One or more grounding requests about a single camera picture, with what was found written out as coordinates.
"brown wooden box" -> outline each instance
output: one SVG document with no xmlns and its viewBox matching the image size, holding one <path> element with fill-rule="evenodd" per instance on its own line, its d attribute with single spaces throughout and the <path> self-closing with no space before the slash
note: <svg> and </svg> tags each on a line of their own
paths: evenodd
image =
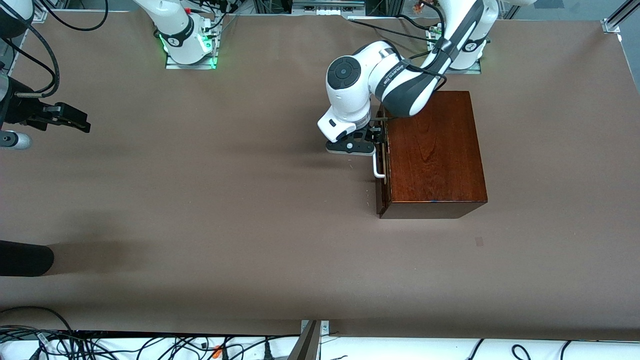
<svg viewBox="0 0 640 360">
<path fill-rule="evenodd" d="M 487 202 L 469 92 L 435 92 L 416 116 L 385 124 L 380 218 L 459 218 Z"/>
</svg>

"brown table surface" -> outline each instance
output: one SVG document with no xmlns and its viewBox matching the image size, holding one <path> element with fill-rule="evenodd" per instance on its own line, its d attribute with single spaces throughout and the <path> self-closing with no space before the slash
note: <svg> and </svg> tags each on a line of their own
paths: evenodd
<svg viewBox="0 0 640 360">
<path fill-rule="evenodd" d="M 55 275 L 0 279 L 0 306 L 78 329 L 640 337 L 640 96 L 599 23 L 500 21 L 483 74 L 450 76 L 471 93 L 489 197 L 459 220 L 378 219 L 370 158 L 324 150 L 325 70 L 372 29 L 240 17 L 217 70 L 177 71 L 143 12 L 39 28 L 52 101 L 93 126 L 21 128 L 33 147 L 0 152 L 0 238 L 58 253 Z M 25 49 L 47 59 L 33 36 Z M 24 58 L 13 75 L 48 81 Z"/>
</svg>

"round button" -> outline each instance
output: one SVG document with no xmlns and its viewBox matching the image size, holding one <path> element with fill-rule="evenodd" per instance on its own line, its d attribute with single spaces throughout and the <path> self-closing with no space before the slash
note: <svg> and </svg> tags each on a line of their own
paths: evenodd
<svg viewBox="0 0 640 360">
<path fill-rule="evenodd" d="M 339 79 L 346 79 L 349 77 L 349 75 L 351 75 L 352 71 L 353 67 L 351 67 L 349 63 L 345 62 L 338 65 L 338 67 L 335 69 L 335 75 Z"/>
</svg>

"black cylinder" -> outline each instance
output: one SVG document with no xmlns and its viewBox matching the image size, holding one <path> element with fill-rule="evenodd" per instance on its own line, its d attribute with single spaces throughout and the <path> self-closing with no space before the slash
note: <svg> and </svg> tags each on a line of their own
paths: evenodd
<svg viewBox="0 0 640 360">
<path fill-rule="evenodd" d="M 0 240 L 0 276 L 40 276 L 53 265 L 53 251 L 43 245 Z"/>
</svg>

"black cable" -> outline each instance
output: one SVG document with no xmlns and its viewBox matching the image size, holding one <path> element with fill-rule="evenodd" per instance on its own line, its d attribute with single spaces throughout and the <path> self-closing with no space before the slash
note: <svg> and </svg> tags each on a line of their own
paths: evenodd
<svg viewBox="0 0 640 360">
<path fill-rule="evenodd" d="M 13 62 L 14 60 L 15 60 L 15 49 L 11 48 L 11 61 Z M 6 73 L 9 74 L 9 68 L 8 67 L 3 68 L 2 70 L 6 70 Z"/>
<path fill-rule="evenodd" d="M 169 354 L 170 352 L 173 353 L 173 351 L 178 346 L 178 344 L 180 344 L 180 343 L 182 343 L 182 342 L 184 342 L 186 340 L 186 338 L 179 338 L 179 339 L 180 339 L 180 341 L 176 341 L 170 348 L 166 349 L 166 351 L 163 352 L 162 355 L 160 355 L 160 357 L 158 357 L 158 360 L 161 360 L 166 354 Z"/>
<path fill-rule="evenodd" d="M 196 354 L 196 356 L 198 356 L 198 360 L 204 360 L 209 351 L 213 351 L 215 353 L 215 352 L 221 350 L 221 348 L 209 349 L 208 346 L 205 349 L 197 347 L 196 345 L 191 343 L 195 339 L 196 338 L 180 338 L 180 341 L 176 342 L 176 344 L 172 345 L 172 347 L 170 348 L 171 353 L 170 353 L 170 356 L 169 356 L 168 360 L 173 360 L 175 358 L 175 356 L 178 354 L 178 352 L 180 350 L 182 350 L 182 349 L 191 351 L 192 353 Z M 226 350 L 226 349 L 228 349 L 230 347 L 234 347 L 234 346 L 239 346 L 239 347 L 242 348 L 242 350 L 244 350 L 244 347 L 242 345 L 240 345 L 240 344 L 226 345 L 226 341 L 223 342 L 223 346 L 224 346 L 224 350 Z"/>
<path fill-rule="evenodd" d="M 405 15 L 405 14 L 403 14 L 403 13 L 402 13 L 402 14 L 399 14 L 399 15 L 396 15 L 396 16 L 394 16 L 394 17 L 396 17 L 396 18 L 398 18 L 398 19 L 404 19 L 404 20 L 407 20 L 408 22 L 411 22 L 411 25 L 415 26 L 416 28 L 419 28 L 419 29 L 421 29 L 421 30 L 429 31 L 429 26 L 422 26 L 422 25 L 418 24 L 417 22 L 413 21 L 413 19 L 412 19 L 412 18 L 410 18 L 409 16 L 407 16 L 407 15 Z"/>
<path fill-rule="evenodd" d="M 484 341 L 484 339 L 480 339 L 480 341 L 478 341 L 476 343 L 476 345 L 474 346 L 474 350 L 473 352 L 471 352 L 471 356 L 469 356 L 467 358 L 467 360 L 474 360 L 474 357 L 476 356 L 476 352 L 478 351 L 478 348 L 480 347 L 480 344 Z"/>
<path fill-rule="evenodd" d="M 360 21 L 356 21 L 356 20 L 349 20 L 349 21 L 351 21 L 351 22 L 352 22 L 352 23 L 354 23 L 354 24 L 368 26 L 368 27 L 370 27 L 370 28 L 374 28 L 374 29 L 378 29 L 378 30 L 386 31 L 386 32 L 391 33 L 391 34 L 397 34 L 397 35 L 401 35 L 401 36 L 404 36 L 404 37 L 408 37 L 408 38 L 415 38 L 415 39 L 423 40 L 423 41 L 427 41 L 427 42 L 435 42 L 435 40 L 433 40 L 433 39 L 427 39 L 427 38 L 422 38 L 422 37 L 416 37 L 416 36 L 414 36 L 414 35 L 409 35 L 409 34 L 405 34 L 405 33 L 400 33 L 400 32 L 398 32 L 398 31 L 389 30 L 389 29 L 381 28 L 381 27 L 379 27 L 379 26 L 375 26 L 375 25 L 367 24 L 366 22 L 360 22 Z"/>
<path fill-rule="evenodd" d="M 264 359 L 263 360 L 274 360 L 273 354 L 271 353 L 271 344 L 269 344 L 269 337 L 265 336 L 264 339 Z"/>
<path fill-rule="evenodd" d="M 152 340 L 152 339 L 149 339 L 149 340 L 147 340 L 147 342 L 146 342 L 146 343 L 142 344 L 142 347 L 138 350 L 138 355 L 136 355 L 136 360 L 140 360 L 140 355 L 142 355 L 142 350 L 144 350 L 144 349 L 145 349 L 145 345 L 149 344 L 149 342 L 150 342 L 151 340 Z"/>
<path fill-rule="evenodd" d="M 229 360 L 229 352 L 227 351 L 227 349 L 231 347 L 240 347 L 242 350 L 238 354 L 242 354 L 242 356 L 240 357 L 240 360 L 244 360 L 244 346 L 242 346 L 242 344 L 231 344 L 231 345 L 226 345 L 226 344 L 227 344 L 227 341 L 225 340 L 225 342 L 223 343 L 224 347 L 216 349 L 216 351 L 218 351 L 219 349 L 222 349 L 222 360 Z"/>
<path fill-rule="evenodd" d="M 42 1 L 42 5 L 45 8 L 47 8 L 47 11 L 51 14 L 51 16 L 53 16 L 56 20 L 58 20 L 60 24 L 63 24 L 64 26 L 70 29 L 78 30 L 78 31 L 93 31 L 93 30 L 99 29 L 104 24 L 104 22 L 107 21 L 107 17 L 109 16 L 109 0 L 104 0 L 104 16 L 102 17 L 102 20 L 100 20 L 100 22 L 96 26 L 92 26 L 90 28 L 78 28 L 77 26 L 67 24 L 64 20 L 59 18 L 56 15 L 56 13 L 49 7 L 49 5 L 47 5 L 46 1 Z"/>
<path fill-rule="evenodd" d="M 527 359 L 522 359 L 520 356 L 518 356 L 518 354 L 516 354 L 516 349 L 517 348 L 519 348 L 520 350 L 522 350 L 524 352 L 524 354 L 527 356 Z M 525 349 L 520 344 L 513 345 L 511 347 L 511 353 L 513 354 L 513 357 L 515 357 L 518 360 L 531 360 L 531 356 L 529 356 L 529 352 L 527 351 L 527 349 Z"/>
<path fill-rule="evenodd" d="M 0 4 L 4 5 L 4 6 L 8 6 L 8 5 L 6 5 L 6 3 L 4 3 L 3 0 L 0 0 Z M 62 315 L 60 315 L 57 311 L 49 309 L 48 307 L 44 307 L 44 306 L 30 306 L 30 305 L 28 305 L 28 306 L 15 306 L 15 307 L 10 307 L 8 309 L 0 310 L 0 314 L 8 313 L 10 311 L 15 311 L 15 310 L 27 310 L 27 309 L 47 311 L 48 313 L 51 313 L 56 318 L 58 318 L 62 322 L 62 324 L 64 324 L 65 328 L 67 328 L 67 331 L 69 333 L 73 332 L 73 330 L 71 329 L 71 326 L 66 321 L 66 319 L 64 317 L 62 317 Z"/>
<path fill-rule="evenodd" d="M 419 0 L 419 1 L 420 1 L 420 4 L 423 4 L 424 6 L 431 8 L 433 11 L 435 11 L 438 14 L 438 18 L 440 18 L 440 22 L 442 23 L 442 34 L 444 35 L 444 29 L 445 29 L 444 16 L 442 15 L 442 12 L 440 11 L 440 9 L 438 9 L 433 4 L 429 4 L 425 0 Z"/>
<path fill-rule="evenodd" d="M 5 341 L 22 340 L 22 337 L 31 334 L 30 331 L 25 331 L 25 330 L 15 331 L 19 333 L 18 335 L 10 334 L 10 332 L 13 332 L 13 331 L 14 330 L 9 330 L 6 332 L 6 334 L 0 334 L 0 336 L 3 336 L 3 338 L 0 339 L 0 344 L 4 343 Z"/>
<path fill-rule="evenodd" d="M 69 360 L 74 360 L 74 357 L 72 356 L 72 354 L 75 353 L 75 351 L 69 352 L 69 349 L 67 348 L 66 344 L 64 344 L 63 339 L 60 337 L 60 335 L 65 335 L 65 334 L 61 334 L 55 331 L 49 331 L 49 330 L 40 330 L 40 329 L 36 329 L 34 327 L 27 327 L 27 326 L 21 326 L 21 325 L 2 325 L 0 326 L 1 328 L 4 329 L 18 329 L 21 330 L 22 332 L 29 332 L 30 335 L 32 336 L 36 336 L 38 338 L 40 347 L 42 348 L 42 352 L 47 354 L 47 358 L 49 357 L 49 355 L 54 355 L 54 356 L 67 356 L 69 358 Z M 53 336 L 58 338 L 58 346 L 62 345 L 63 348 L 65 348 L 65 353 L 61 354 L 60 351 L 58 351 L 57 353 L 53 353 L 50 352 L 46 349 L 45 344 L 42 343 L 42 340 L 40 339 L 40 337 L 38 336 L 40 333 L 46 333 L 46 334 L 52 334 Z M 15 340 L 20 340 L 20 338 L 18 336 L 14 336 L 11 335 L 9 333 L 6 334 L 7 336 L 15 339 Z"/>
<path fill-rule="evenodd" d="M 562 346 L 562 350 L 560 350 L 560 360 L 564 360 L 564 351 L 566 350 L 566 347 L 569 346 L 569 344 L 572 342 L 573 340 L 569 340 L 566 343 L 564 343 L 564 345 Z"/>
<path fill-rule="evenodd" d="M 216 13 L 215 10 L 213 10 L 213 6 L 211 5 L 211 2 L 207 2 L 207 6 L 209 6 L 211 13 Z M 222 10 L 222 7 L 221 7 L 218 10 L 220 10 L 220 12 L 225 12 L 227 9 Z"/>
<path fill-rule="evenodd" d="M 416 55 L 413 55 L 413 56 L 409 56 L 409 59 L 413 60 L 413 59 L 421 58 L 421 57 L 423 57 L 425 55 L 428 55 L 430 53 L 431 53 L 431 51 L 425 51 L 424 53 L 419 53 L 419 54 L 416 54 Z"/>
<path fill-rule="evenodd" d="M 55 331 L 47 331 L 47 330 L 29 330 L 26 331 L 28 333 L 33 333 L 36 334 L 38 332 L 43 332 L 43 333 L 52 333 L 54 334 L 54 336 L 58 337 L 58 352 L 50 352 L 46 349 L 43 349 L 43 353 L 47 354 L 47 355 L 52 355 L 52 356 L 67 356 L 69 359 L 77 359 L 80 357 L 86 358 L 87 356 L 91 359 L 95 359 L 95 357 L 103 357 L 106 359 L 110 359 L 110 360 L 118 360 L 113 354 L 118 354 L 118 353 L 133 353 L 133 352 L 138 352 L 139 354 L 142 352 L 142 350 L 144 350 L 145 348 L 151 347 L 153 345 L 156 345 L 158 343 L 160 343 L 161 341 L 164 340 L 164 338 L 150 338 L 149 340 L 147 340 L 141 348 L 136 349 L 136 350 L 108 350 L 106 348 L 104 348 L 102 345 L 99 345 L 97 342 L 99 341 L 92 341 L 90 339 L 82 339 L 82 338 L 78 338 L 75 336 L 69 336 L 67 334 L 62 334 L 62 333 L 58 333 Z M 16 340 L 19 340 L 19 336 L 12 336 L 11 334 L 9 334 L 10 337 L 16 338 Z M 78 343 L 83 344 L 83 346 L 86 346 L 86 349 L 81 349 L 77 352 L 70 352 L 69 349 L 67 348 L 66 344 L 64 343 L 63 338 L 68 338 L 70 341 L 76 341 Z M 65 348 L 65 351 L 62 352 L 60 350 L 60 346 Z M 102 351 L 95 351 L 95 348 L 99 348 Z"/>
<path fill-rule="evenodd" d="M 253 347 L 256 347 L 256 346 L 258 346 L 258 345 L 260 345 L 260 344 L 263 344 L 263 343 L 265 343 L 265 342 L 267 342 L 267 341 L 269 341 L 269 340 L 275 340 L 275 339 L 281 339 L 281 338 L 291 338 L 291 337 L 295 337 L 295 336 L 300 336 L 300 335 L 278 335 L 278 336 L 270 336 L 270 337 L 268 337 L 268 338 L 267 338 L 267 339 L 265 339 L 265 340 L 258 341 L 257 343 L 255 343 L 255 344 L 253 344 L 253 345 L 251 345 L 251 346 L 248 346 L 248 347 L 244 348 L 244 349 L 243 349 L 239 354 L 236 354 L 236 355 L 232 356 L 229 360 L 234 360 L 235 358 L 237 358 L 237 357 L 238 357 L 238 356 L 240 356 L 241 354 L 242 354 L 242 359 L 244 359 L 244 352 L 246 352 L 246 351 L 247 351 L 247 350 L 249 350 L 250 348 L 253 348 Z"/>
<path fill-rule="evenodd" d="M 33 1 L 32 3 L 33 3 L 33 7 L 34 8 L 40 10 L 41 12 L 44 12 L 44 9 L 41 8 L 40 5 L 36 1 Z"/>
<path fill-rule="evenodd" d="M 9 6 L 4 0 L 0 0 L 0 5 L 2 5 L 5 9 L 7 9 L 13 15 L 13 17 L 18 19 L 23 25 L 25 25 L 38 38 L 38 40 L 42 43 L 45 49 L 47 49 L 47 52 L 51 57 L 51 62 L 53 63 L 53 71 L 55 73 L 55 81 L 53 84 L 53 88 L 49 90 L 49 92 L 44 94 L 39 92 L 17 93 L 17 95 L 19 97 L 49 97 L 55 94 L 55 92 L 58 91 L 58 87 L 60 86 L 60 67 L 58 66 L 58 61 L 56 59 L 56 56 L 53 53 L 53 50 L 51 49 L 51 46 L 49 46 L 49 43 L 47 43 L 47 41 L 44 40 L 44 37 L 42 37 L 42 35 L 35 28 L 33 28 L 30 22 L 28 22 L 22 16 L 20 16 L 20 14 L 17 13 L 11 6 Z"/>
<path fill-rule="evenodd" d="M 222 16 L 220 17 L 220 20 L 218 20 L 218 22 L 215 25 L 212 25 L 211 28 L 215 28 L 216 26 L 220 25 L 220 23 L 222 22 L 222 20 L 225 19 L 225 16 L 227 16 L 227 13 L 223 12 Z"/>
<path fill-rule="evenodd" d="M 40 354 L 42 353 L 42 349 L 40 347 L 38 347 L 35 352 L 33 352 L 33 355 L 31 355 L 31 357 L 29 358 L 29 360 L 39 360 L 40 359 Z"/>
<path fill-rule="evenodd" d="M 409 65 L 406 67 L 408 70 L 410 71 L 415 71 L 415 72 L 423 72 L 427 75 L 431 75 L 431 76 L 437 76 L 438 78 L 442 79 L 442 82 L 433 90 L 434 92 L 438 91 L 439 89 L 441 89 L 446 83 L 447 83 L 447 76 L 445 74 L 439 74 L 435 71 L 431 71 L 429 69 L 423 69 L 422 67 L 418 67 L 415 65 Z"/>
</svg>

